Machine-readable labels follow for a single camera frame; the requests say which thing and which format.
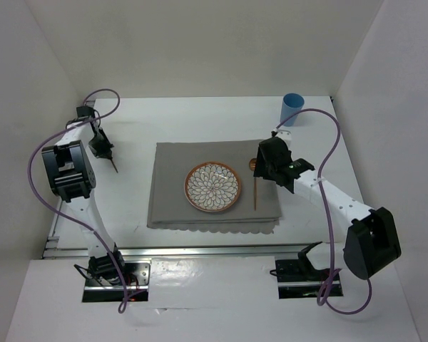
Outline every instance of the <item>blue plastic cup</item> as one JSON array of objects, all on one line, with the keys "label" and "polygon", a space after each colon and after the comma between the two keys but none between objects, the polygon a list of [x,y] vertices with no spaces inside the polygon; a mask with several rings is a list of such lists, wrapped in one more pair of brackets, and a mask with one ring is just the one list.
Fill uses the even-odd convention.
[{"label": "blue plastic cup", "polygon": [[[280,110],[280,122],[284,121],[286,118],[301,110],[301,108],[305,105],[305,99],[302,98],[301,95],[290,93],[284,96],[282,99],[282,109]],[[297,116],[295,115],[293,118],[287,120],[284,123],[284,126],[290,127],[293,126],[295,120],[297,120]]]}]

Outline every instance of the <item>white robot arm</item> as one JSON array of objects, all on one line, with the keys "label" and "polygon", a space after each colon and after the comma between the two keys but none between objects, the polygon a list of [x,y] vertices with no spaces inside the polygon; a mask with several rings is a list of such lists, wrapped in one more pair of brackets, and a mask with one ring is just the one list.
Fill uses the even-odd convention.
[{"label": "white robot arm", "polygon": [[[290,136],[276,132],[259,144],[254,177],[273,180],[320,209],[325,206],[318,183],[323,183],[330,214],[345,234],[345,241],[335,244],[335,268],[348,268],[368,279],[398,258],[401,248],[392,214],[385,208],[373,210],[318,179],[317,170],[306,160],[292,160],[289,140]],[[313,269],[330,268],[330,244],[313,244],[298,256]]]},{"label": "white robot arm", "polygon": [[[74,217],[93,228],[106,246],[113,251],[118,265],[123,267],[121,253],[106,231],[98,212],[95,201],[96,178],[83,141],[95,157],[111,162],[113,162],[111,152],[113,145],[97,122],[85,123],[94,117],[93,108],[83,105],[76,111],[78,118],[67,124],[67,128],[72,126],[76,128],[68,131],[55,145],[45,147],[41,151],[49,184],[52,192],[66,203]],[[116,268],[106,248],[92,231],[82,226],[80,228],[88,248],[90,257],[88,270],[91,275],[110,282],[117,280]]]}]

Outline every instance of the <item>gray cloth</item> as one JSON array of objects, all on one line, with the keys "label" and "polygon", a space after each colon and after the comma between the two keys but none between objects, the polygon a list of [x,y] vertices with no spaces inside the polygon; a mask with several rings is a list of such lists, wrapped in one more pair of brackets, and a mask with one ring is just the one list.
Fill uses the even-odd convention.
[{"label": "gray cloth", "polygon": [[[253,209],[253,172],[249,161],[261,140],[232,142],[158,143],[154,162],[148,227],[202,232],[272,232],[281,216],[274,182],[257,179],[257,210]],[[233,168],[241,193],[229,209],[207,213],[185,197],[187,174],[203,162],[217,161]]]}]

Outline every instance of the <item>ceramic plate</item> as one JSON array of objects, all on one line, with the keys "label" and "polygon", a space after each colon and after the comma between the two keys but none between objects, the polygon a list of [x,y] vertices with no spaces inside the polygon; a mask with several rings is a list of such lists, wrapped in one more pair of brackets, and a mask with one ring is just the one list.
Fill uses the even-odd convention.
[{"label": "ceramic plate", "polygon": [[238,200],[241,182],[231,167],[221,162],[204,162],[188,173],[184,189],[185,196],[195,208],[220,212]]}]

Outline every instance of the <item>white wall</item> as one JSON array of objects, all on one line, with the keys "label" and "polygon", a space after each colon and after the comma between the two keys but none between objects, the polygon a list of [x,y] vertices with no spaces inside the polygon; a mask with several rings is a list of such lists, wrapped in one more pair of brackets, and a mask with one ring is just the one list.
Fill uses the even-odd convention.
[{"label": "white wall", "polygon": [[[73,116],[77,100],[24,0],[0,0],[0,341],[29,259],[41,256],[51,221],[27,184],[27,159]],[[36,179],[51,198],[39,166]]]},{"label": "white wall", "polygon": [[428,0],[386,0],[335,98],[365,200],[395,216],[396,268],[428,342]]},{"label": "white wall", "polygon": [[77,90],[334,94],[382,0],[26,0]]}]

